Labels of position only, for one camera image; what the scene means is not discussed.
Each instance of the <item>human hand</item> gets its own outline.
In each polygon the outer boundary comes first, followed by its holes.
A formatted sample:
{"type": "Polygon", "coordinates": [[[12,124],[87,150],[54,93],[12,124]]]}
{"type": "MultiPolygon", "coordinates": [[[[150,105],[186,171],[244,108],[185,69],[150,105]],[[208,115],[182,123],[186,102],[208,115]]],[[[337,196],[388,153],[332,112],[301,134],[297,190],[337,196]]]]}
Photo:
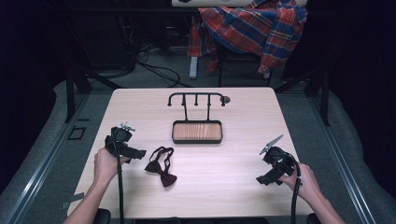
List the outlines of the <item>human hand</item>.
{"type": "MultiPolygon", "coordinates": [[[[299,188],[298,195],[304,199],[306,202],[310,203],[316,200],[318,197],[322,196],[320,191],[318,181],[315,178],[314,172],[308,165],[299,162],[300,171],[301,171],[301,186],[299,188]]],[[[294,190],[294,185],[296,183],[297,178],[297,169],[294,169],[292,175],[282,175],[279,180],[284,182],[289,186],[291,190],[294,190]]]]}
{"type": "MultiPolygon", "coordinates": [[[[105,148],[99,149],[94,158],[94,182],[108,184],[117,174],[117,158],[111,155],[105,148]]],[[[121,164],[124,164],[128,160],[130,158],[120,157],[121,164]]]]}

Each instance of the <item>brown bow tie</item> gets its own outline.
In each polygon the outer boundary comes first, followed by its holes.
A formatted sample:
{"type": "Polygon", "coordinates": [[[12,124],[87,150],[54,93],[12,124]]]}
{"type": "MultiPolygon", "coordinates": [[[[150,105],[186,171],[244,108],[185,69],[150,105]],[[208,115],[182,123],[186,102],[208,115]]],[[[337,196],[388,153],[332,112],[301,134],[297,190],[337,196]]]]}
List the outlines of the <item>brown bow tie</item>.
{"type": "Polygon", "coordinates": [[[166,188],[177,180],[177,176],[169,174],[169,167],[171,166],[170,158],[174,153],[174,149],[172,147],[159,147],[157,148],[149,158],[149,163],[146,166],[145,170],[152,172],[152,173],[157,173],[161,176],[161,181],[163,182],[163,186],[166,188]],[[151,160],[152,156],[158,152],[157,157],[154,161],[151,160]],[[158,159],[161,157],[161,155],[167,152],[168,155],[166,159],[163,161],[165,163],[165,169],[163,170],[161,168],[161,165],[158,163],[158,159]]]}

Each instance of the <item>white tabletop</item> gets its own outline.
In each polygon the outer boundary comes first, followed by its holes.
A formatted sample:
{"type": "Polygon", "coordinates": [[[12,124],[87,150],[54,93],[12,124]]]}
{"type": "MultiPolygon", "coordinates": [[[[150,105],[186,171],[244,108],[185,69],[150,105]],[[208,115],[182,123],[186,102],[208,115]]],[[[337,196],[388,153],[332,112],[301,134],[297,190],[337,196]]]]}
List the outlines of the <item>white tabletop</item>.
{"type": "MultiPolygon", "coordinates": [[[[187,96],[189,119],[206,119],[206,99],[187,96]]],[[[147,150],[146,157],[124,164],[124,215],[128,218],[161,217],[265,217],[289,216],[292,192],[286,185],[261,185],[256,177],[272,169],[259,155],[263,147],[281,134],[276,146],[298,160],[274,91],[270,88],[187,88],[121,89],[111,97],[91,154],[79,180],[76,194],[87,192],[93,181],[93,156],[104,146],[110,129],[129,121],[136,129],[130,147],[147,150]],[[221,106],[219,97],[211,100],[210,119],[222,123],[220,144],[176,145],[172,125],[184,119],[181,97],[174,92],[219,92],[231,102],[221,106]],[[173,147],[169,173],[177,176],[164,188],[157,174],[145,171],[151,153],[158,147],[173,147]]],[[[70,214],[78,205],[71,203],[70,214]]],[[[118,180],[114,178],[100,207],[112,217],[120,215],[118,180]]],[[[297,214],[312,213],[299,199],[297,214]]]]}
{"type": "MultiPolygon", "coordinates": [[[[300,6],[305,6],[307,0],[296,0],[300,6]]],[[[173,7],[244,7],[249,5],[252,0],[190,0],[183,3],[178,0],[172,0],[173,7]]]]}

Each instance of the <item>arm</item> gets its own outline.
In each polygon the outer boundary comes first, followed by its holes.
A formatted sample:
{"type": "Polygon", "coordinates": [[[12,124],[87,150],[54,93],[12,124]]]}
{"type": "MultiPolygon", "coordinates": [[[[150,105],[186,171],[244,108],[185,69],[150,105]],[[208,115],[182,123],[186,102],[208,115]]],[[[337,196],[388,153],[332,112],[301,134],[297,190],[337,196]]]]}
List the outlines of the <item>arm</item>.
{"type": "MultiPolygon", "coordinates": [[[[128,161],[127,157],[120,157],[120,162],[128,161]]],[[[94,179],[81,203],[64,221],[66,223],[93,223],[99,204],[110,184],[117,174],[117,159],[105,148],[99,149],[94,160],[94,179]]]]}
{"type": "MultiPolygon", "coordinates": [[[[299,165],[303,179],[298,195],[311,206],[322,224],[345,223],[338,216],[329,200],[321,193],[314,172],[305,164],[299,163],[299,165]]],[[[294,190],[296,177],[296,170],[294,170],[291,176],[282,175],[279,180],[288,185],[291,190],[294,190]]]]}

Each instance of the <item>plaid shirt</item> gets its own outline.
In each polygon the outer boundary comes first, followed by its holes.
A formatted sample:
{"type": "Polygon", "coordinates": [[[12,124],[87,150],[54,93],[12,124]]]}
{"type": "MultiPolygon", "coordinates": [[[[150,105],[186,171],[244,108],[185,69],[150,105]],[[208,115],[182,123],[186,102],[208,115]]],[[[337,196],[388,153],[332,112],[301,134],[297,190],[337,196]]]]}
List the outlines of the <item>plaid shirt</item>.
{"type": "Polygon", "coordinates": [[[303,34],[307,11],[295,0],[253,0],[244,8],[199,8],[202,20],[194,18],[188,55],[212,55],[209,70],[217,67],[214,39],[236,53],[254,53],[262,58],[258,71],[283,64],[303,34]]]}

